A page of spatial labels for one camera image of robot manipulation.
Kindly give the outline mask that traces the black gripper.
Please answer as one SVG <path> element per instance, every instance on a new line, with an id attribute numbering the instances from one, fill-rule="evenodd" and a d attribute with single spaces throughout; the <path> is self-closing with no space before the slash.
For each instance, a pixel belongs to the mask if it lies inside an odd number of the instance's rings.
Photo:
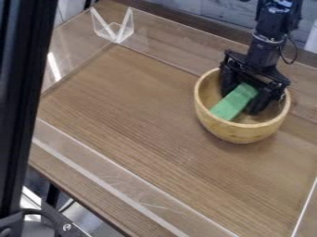
<path id="1" fill-rule="evenodd" d="M 258 95 L 247 105 L 247 113 L 257 115 L 273 101 L 284 96 L 290 80 L 282 75 L 276 66 L 266 69 L 254 69 L 245 62 L 246 55 L 225 50 L 225 59 L 221 69 L 221 93 L 226 96 L 241 82 L 249 83 L 258 89 Z"/>

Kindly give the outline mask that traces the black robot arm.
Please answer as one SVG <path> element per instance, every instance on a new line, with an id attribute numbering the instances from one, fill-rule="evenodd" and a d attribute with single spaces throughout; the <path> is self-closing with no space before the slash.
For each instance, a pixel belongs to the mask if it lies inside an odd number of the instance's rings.
<path id="1" fill-rule="evenodd" d="M 221 63 L 221 92 L 227 96 L 241 83 L 255 89 L 255 97 L 246 103 L 247 112 L 257 115 L 273 101 L 285 96 L 290 79 L 278 71 L 282 59 L 290 65 L 297 56 L 288 60 L 284 48 L 292 41 L 292 32 L 302 19 L 304 0 L 258 0 L 251 43 L 247 53 L 225 50 Z"/>

